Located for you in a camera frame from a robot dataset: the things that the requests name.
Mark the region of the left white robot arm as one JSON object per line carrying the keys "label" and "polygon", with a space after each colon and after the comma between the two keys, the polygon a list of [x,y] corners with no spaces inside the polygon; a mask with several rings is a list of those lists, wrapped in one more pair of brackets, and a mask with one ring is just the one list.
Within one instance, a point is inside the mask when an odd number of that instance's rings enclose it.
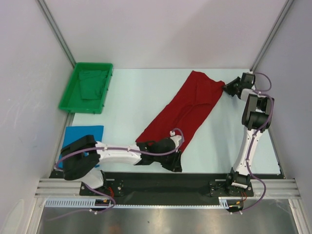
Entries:
{"label": "left white robot arm", "polygon": [[157,162],[168,171],[182,172],[180,148],[183,143],[184,136],[172,135],[160,141],[113,146],[96,141],[93,135],[86,135],[62,148],[55,168],[63,171],[65,180],[80,180],[97,195],[102,195],[107,191],[108,183],[97,165],[124,163],[147,166]]}

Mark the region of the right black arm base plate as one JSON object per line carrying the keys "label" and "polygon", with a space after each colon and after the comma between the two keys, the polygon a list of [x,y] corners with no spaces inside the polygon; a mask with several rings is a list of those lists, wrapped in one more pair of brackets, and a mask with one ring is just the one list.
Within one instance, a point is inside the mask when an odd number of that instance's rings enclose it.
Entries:
{"label": "right black arm base plate", "polygon": [[211,197],[239,197],[242,195],[246,195],[247,197],[254,196],[251,185],[248,188],[244,189],[228,185],[225,180],[210,181],[208,185]]}

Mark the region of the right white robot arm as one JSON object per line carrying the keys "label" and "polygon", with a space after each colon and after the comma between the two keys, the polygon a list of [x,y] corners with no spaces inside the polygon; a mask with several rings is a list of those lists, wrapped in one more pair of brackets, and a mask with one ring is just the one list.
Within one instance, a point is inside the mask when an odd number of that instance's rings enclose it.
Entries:
{"label": "right white robot arm", "polygon": [[257,74],[243,73],[223,87],[228,95],[246,102],[241,120],[244,126],[242,144],[225,182],[225,192],[230,196],[244,194],[251,187],[251,179],[256,179],[251,171],[254,154],[273,117],[274,98],[266,94],[269,89],[255,88]]}

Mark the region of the red t shirt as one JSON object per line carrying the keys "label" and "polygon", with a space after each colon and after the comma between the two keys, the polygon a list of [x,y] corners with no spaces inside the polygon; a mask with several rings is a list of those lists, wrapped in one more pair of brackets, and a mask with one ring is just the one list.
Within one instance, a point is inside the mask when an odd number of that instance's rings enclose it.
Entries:
{"label": "red t shirt", "polygon": [[215,81],[202,72],[192,71],[169,104],[154,118],[136,142],[159,141],[174,128],[184,135],[184,151],[197,129],[222,96],[223,81]]}

